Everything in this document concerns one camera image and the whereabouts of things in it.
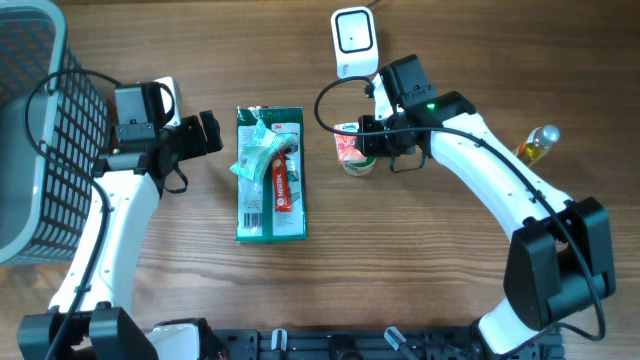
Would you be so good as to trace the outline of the teal white small packet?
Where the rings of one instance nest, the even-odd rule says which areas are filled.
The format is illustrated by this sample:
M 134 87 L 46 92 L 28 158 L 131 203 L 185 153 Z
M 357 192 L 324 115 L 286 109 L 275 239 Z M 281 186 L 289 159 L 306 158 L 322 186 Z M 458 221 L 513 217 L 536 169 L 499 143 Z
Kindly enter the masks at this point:
M 238 177 L 261 182 L 272 158 L 293 142 L 292 134 L 276 133 L 262 120 L 252 126 L 239 126 L 237 161 L 230 170 Z

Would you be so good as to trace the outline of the small green white jar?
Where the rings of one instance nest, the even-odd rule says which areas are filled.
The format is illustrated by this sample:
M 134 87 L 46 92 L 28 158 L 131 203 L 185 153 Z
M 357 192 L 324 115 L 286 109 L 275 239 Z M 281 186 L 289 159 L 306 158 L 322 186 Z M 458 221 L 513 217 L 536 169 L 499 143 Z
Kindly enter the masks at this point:
M 344 170 L 352 176 L 360 177 L 368 175 L 375 167 L 376 159 L 368 157 L 364 162 L 360 163 L 344 163 Z

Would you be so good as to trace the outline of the red coffee stick sachet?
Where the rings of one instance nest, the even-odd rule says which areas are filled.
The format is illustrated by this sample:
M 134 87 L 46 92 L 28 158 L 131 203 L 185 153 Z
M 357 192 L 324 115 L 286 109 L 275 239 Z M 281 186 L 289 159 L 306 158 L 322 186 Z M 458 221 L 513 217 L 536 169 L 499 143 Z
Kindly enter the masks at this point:
M 283 150 L 280 150 L 272 159 L 271 171 L 274 186 L 275 211 L 291 212 L 292 203 L 287 181 L 286 156 Z

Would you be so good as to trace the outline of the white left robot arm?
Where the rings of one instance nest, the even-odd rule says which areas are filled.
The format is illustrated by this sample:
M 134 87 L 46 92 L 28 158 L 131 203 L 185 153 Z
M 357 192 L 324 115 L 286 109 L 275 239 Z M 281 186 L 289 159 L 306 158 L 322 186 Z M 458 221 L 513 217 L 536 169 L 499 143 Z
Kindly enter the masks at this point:
M 67 276 L 49 309 L 23 318 L 26 359 L 222 359 L 224 344 L 203 318 L 151 331 L 132 319 L 133 276 L 147 226 L 179 162 L 222 148 L 209 111 L 182 117 L 171 77 L 122 85 L 117 122 L 89 172 L 92 204 Z

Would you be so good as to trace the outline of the yellow liquid bottle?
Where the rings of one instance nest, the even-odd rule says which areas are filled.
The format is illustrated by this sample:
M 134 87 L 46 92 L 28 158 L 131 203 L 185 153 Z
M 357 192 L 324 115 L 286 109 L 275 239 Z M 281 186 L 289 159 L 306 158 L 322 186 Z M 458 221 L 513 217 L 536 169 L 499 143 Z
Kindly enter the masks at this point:
M 531 167 L 543 158 L 559 139 L 560 130 L 555 125 L 537 127 L 513 153 L 522 163 Z

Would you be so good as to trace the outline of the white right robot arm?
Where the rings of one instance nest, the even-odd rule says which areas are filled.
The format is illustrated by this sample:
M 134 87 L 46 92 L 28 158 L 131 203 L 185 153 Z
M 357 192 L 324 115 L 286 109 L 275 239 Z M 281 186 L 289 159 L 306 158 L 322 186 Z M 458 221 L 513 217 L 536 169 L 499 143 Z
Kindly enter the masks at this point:
M 451 170 L 506 233 L 505 298 L 479 319 L 488 355 L 514 354 L 565 318 L 616 290 L 609 216 L 594 198 L 574 201 L 524 165 L 460 93 L 438 95 L 417 56 L 382 67 L 366 87 L 375 110 L 359 120 L 358 149 L 396 159 L 421 151 Z

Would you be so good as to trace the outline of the red tissue pack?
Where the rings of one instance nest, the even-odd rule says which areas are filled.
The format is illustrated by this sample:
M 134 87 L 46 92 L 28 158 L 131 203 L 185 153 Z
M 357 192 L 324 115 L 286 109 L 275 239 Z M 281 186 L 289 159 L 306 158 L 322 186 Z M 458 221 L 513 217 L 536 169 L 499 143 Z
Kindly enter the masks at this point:
M 357 122 L 336 124 L 334 129 L 341 132 L 358 132 L 359 124 Z M 360 164 L 367 160 L 367 158 L 356 148 L 356 136 L 335 134 L 334 140 L 338 160 L 341 164 Z

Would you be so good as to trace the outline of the green 3M glove package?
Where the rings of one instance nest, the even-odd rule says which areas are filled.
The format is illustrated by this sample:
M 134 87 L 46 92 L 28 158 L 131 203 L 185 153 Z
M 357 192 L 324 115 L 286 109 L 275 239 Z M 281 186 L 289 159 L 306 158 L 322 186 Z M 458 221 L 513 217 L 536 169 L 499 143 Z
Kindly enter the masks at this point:
M 278 243 L 304 240 L 306 230 L 306 200 L 304 174 L 304 124 L 300 107 L 248 107 L 237 109 L 238 127 L 252 126 L 262 120 L 276 133 L 294 136 L 294 142 L 283 151 L 286 156 L 287 181 L 291 212 L 275 211 L 274 186 L 271 163 L 261 182 L 253 182 L 237 176 L 237 226 L 238 243 Z

